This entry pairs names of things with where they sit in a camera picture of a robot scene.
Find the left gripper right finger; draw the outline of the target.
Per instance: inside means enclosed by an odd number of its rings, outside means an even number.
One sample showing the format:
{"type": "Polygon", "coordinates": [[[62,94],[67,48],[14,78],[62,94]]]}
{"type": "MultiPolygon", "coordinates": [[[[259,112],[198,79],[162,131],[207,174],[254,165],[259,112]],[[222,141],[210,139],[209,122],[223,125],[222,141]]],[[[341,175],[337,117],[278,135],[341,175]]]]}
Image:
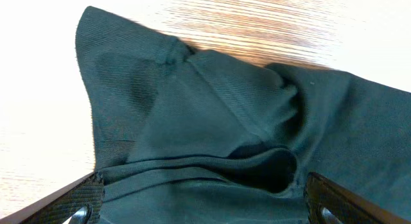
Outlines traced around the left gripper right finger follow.
{"type": "Polygon", "coordinates": [[[314,172],[308,174],[304,201],[311,224],[410,224],[314,172]]]}

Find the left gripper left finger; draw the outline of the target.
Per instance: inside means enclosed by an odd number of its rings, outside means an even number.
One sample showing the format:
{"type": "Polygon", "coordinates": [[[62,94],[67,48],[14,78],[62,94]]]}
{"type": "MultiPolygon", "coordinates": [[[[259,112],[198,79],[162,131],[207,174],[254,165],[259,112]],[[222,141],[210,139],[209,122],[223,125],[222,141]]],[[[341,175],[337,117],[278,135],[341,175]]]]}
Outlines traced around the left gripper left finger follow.
{"type": "Polygon", "coordinates": [[[99,222],[105,195],[103,177],[92,172],[1,219],[5,224],[99,222]]]}

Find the black polo shirt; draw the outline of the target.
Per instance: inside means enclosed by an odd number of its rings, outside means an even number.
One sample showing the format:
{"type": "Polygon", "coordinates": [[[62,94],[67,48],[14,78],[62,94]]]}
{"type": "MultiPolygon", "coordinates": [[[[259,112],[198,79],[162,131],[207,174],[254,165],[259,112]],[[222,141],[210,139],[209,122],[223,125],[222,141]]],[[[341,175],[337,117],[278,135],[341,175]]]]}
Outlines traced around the black polo shirt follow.
{"type": "Polygon", "coordinates": [[[410,94],[343,71],[258,67],[88,7],[101,223],[307,223],[309,172],[410,218],[410,94]]]}

